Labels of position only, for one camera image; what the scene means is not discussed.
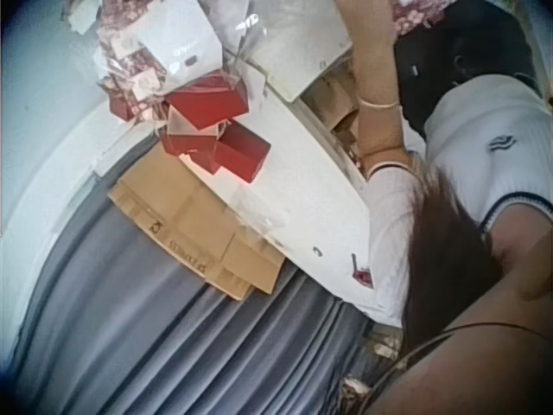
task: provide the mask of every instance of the gold bracelet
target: gold bracelet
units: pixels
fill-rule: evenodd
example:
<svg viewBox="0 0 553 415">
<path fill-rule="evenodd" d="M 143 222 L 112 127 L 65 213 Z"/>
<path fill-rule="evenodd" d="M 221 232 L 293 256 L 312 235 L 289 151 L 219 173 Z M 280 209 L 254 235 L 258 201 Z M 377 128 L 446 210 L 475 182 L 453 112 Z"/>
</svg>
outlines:
<svg viewBox="0 0 553 415">
<path fill-rule="evenodd" d="M 365 108 L 368 108 L 369 110 L 377 110 L 377 111 L 385 111 L 385 110 L 391 110 L 392 108 L 396 108 L 399 106 L 399 102 L 392 102 L 391 104 L 373 104 L 372 102 L 365 101 L 361 97 L 358 97 L 358 102 L 360 106 L 363 106 Z"/>
</svg>

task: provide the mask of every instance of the brown hair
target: brown hair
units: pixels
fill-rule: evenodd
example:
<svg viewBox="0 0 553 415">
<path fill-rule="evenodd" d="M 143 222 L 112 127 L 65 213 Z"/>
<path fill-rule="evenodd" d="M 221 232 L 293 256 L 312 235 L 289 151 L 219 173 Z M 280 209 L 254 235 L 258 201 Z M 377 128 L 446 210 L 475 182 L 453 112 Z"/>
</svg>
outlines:
<svg viewBox="0 0 553 415">
<path fill-rule="evenodd" d="M 438 335 L 503 275 L 442 172 L 424 175 L 413 212 L 401 355 Z"/>
</svg>

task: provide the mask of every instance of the gray curtain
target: gray curtain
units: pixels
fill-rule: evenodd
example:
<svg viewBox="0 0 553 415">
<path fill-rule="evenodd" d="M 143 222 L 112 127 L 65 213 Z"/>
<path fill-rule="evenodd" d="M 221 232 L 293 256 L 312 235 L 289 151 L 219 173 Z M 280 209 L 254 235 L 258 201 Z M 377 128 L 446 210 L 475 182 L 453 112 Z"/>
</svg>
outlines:
<svg viewBox="0 0 553 415">
<path fill-rule="evenodd" d="M 69 221 L 16 348 L 16 396 L 40 414 L 331 412 L 345 374 L 370 372 L 371 321 L 290 262 L 276 292 L 234 302 L 179 265 L 106 192 Z"/>
</svg>

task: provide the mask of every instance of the white short-sleeve shirt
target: white short-sleeve shirt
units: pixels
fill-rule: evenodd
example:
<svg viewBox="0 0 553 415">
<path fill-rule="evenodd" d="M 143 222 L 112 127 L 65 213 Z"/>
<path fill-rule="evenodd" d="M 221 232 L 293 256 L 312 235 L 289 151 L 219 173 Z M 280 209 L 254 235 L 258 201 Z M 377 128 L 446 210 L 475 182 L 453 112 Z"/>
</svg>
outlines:
<svg viewBox="0 0 553 415">
<path fill-rule="evenodd" d="M 425 127 L 427 163 L 447 174 L 483 231 L 513 203 L 529 204 L 553 220 L 552 118 L 528 86 L 504 75 L 470 80 L 442 97 Z M 363 193 L 371 216 L 376 307 L 394 322 L 407 292 L 415 186 L 412 173 L 390 166 L 378 169 Z"/>
</svg>

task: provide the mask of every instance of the brown cardboard box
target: brown cardboard box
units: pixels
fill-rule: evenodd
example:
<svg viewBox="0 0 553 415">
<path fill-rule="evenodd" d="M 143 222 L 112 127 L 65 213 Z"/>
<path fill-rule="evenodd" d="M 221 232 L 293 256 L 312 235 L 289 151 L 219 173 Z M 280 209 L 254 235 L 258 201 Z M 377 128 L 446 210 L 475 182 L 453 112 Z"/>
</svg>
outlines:
<svg viewBox="0 0 553 415">
<path fill-rule="evenodd" d="M 329 130 L 334 130 L 344 118 L 357 110 L 356 94 L 355 78 L 342 65 L 316 80 L 302 99 Z"/>
<path fill-rule="evenodd" d="M 284 256 L 260 237 L 246 238 L 226 204 L 160 144 L 109 196 L 165 251 L 232 298 L 243 299 L 251 286 L 273 291 Z"/>
</svg>

